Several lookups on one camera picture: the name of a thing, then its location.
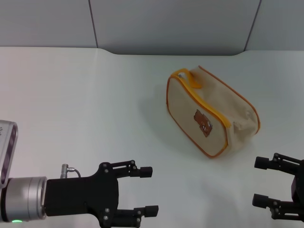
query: white tabletop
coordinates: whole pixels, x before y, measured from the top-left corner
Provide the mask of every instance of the white tabletop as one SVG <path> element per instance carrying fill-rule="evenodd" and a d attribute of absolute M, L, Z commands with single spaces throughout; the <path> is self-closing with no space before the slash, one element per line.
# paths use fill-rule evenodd
<path fill-rule="evenodd" d="M 172 120 L 166 83 L 202 65 L 257 109 L 261 130 L 241 151 L 208 159 Z M 18 123 L 11 177 L 82 176 L 101 162 L 134 159 L 148 179 L 119 180 L 119 208 L 159 205 L 143 228 L 283 228 L 252 206 L 254 193 L 291 200 L 293 176 L 254 168 L 275 152 L 304 159 L 304 52 L 246 51 L 230 57 L 120 56 L 89 48 L 0 48 L 0 119 Z M 91 215 L 1 224 L 2 228 L 97 228 Z"/>

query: black cable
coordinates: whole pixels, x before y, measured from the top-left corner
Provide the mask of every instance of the black cable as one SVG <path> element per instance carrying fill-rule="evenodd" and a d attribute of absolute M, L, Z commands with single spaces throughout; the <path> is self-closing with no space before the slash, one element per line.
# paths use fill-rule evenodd
<path fill-rule="evenodd" d="M 9 178 L 6 187 L 2 189 L 2 191 L 1 191 L 1 197 L 0 197 L 0 202 L 1 202 L 0 203 L 0 210 L 1 210 L 0 216 L 2 218 L 2 221 L 4 221 L 4 222 L 8 222 L 9 221 L 9 219 L 7 217 L 7 214 L 6 214 L 5 198 L 6 198 L 6 192 L 7 192 L 10 180 L 11 180 L 11 178 Z"/>
<path fill-rule="evenodd" d="M 81 177 L 80 172 L 77 169 L 75 169 L 75 172 L 78 174 L 78 177 Z"/>

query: bag logo patch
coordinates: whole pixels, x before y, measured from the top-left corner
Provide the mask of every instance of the bag logo patch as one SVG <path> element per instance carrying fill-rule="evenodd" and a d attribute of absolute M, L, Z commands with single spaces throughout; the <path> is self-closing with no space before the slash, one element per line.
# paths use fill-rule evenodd
<path fill-rule="evenodd" d="M 199 128 L 204 133 L 205 137 L 208 137 L 211 130 L 212 130 L 212 124 L 210 120 L 202 114 L 198 109 L 196 110 L 196 113 L 194 115 L 194 120 L 198 122 Z"/>

